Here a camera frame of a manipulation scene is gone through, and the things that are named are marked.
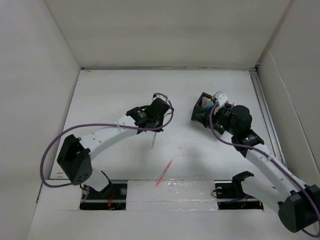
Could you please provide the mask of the black two-compartment organizer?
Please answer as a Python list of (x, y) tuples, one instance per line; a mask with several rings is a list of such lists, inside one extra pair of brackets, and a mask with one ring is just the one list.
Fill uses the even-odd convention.
[(213, 96), (209, 95), (208, 93), (203, 92), (200, 95), (199, 99), (197, 100), (196, 104), (193, 107), (191, 120), (199, 122), (205, 128), (208, 128), (210, 126), (209, 125), (209, 114), (210, 114), (210, 111), (211, 111), (212, 107), (211, 108), (207, 108), (206, 106), (205, 107), (201, 107), (202, 97), (210, 98), (215, 104), (215, 101), (213, 100)]

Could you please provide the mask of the pink red pen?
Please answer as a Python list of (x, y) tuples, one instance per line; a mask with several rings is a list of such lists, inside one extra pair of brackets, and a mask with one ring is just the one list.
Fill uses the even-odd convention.
[(173, 160), (171, 159), (168, 164), (166, 165), (165, 169), (163, 170), (162, 174), (160, 175), (159, 179), (157, 180), (156, 184), (155, 184), (155, 187), (157, 187), (161, 181), (163, 180), (163, 178), (165, 177), (168, 169), (170, 168), (171, 164), (172, 164)]

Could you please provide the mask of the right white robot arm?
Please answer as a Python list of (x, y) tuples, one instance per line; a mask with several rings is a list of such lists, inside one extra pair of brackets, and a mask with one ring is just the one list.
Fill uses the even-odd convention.
[(308, 185), (290, 172), (274, 155), (264, 141), (251, 129), (252, 116), (247, 107), (233, 106), (218, 100), (210, 103), (208, 124), (232, 135), (230, 146), (255, 165), (269, 180), (256, 179), (251, 172), (233, 177), (231, 191), (237, 197), (254, 197), (277, 213), (281, 223), (292, 233), (320, 221), (320, 188)]

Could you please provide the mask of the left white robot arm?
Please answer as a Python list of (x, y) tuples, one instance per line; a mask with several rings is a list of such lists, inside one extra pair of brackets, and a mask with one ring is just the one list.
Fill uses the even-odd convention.
[(173, 114), (172, 103), (164, 95), (154, 94), (151, 104), (128, 110), (115, 123), (99, 123), (99, 130), (81, 137), (67, 136), (60, 148), (57, 163), (71, 185), (84, 184), (100, 198), (111, 194), (111, 181), (92, 167), (92, 161), (116, 143), (142, 132), (161, 132), (166, 113)]

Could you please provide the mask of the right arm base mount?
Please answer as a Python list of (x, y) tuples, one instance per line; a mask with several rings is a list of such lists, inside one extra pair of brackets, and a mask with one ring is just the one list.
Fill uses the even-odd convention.
[(263, 210), (261, 201), (245, 193), (236, 192), (231, 181), (216, 181), (211, 196), (217, 201), (218, 210)]

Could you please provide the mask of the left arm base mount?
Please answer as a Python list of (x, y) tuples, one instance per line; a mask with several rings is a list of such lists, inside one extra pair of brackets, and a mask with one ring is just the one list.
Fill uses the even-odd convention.
[(111, 191), (104, 197), (93, 188), (81, 186), (82, 195), (80, 198), (79, 208), (88, 211), (122, 211), (126, 210), (127, 204), (127, 181), (115, 181), (112, 183)]

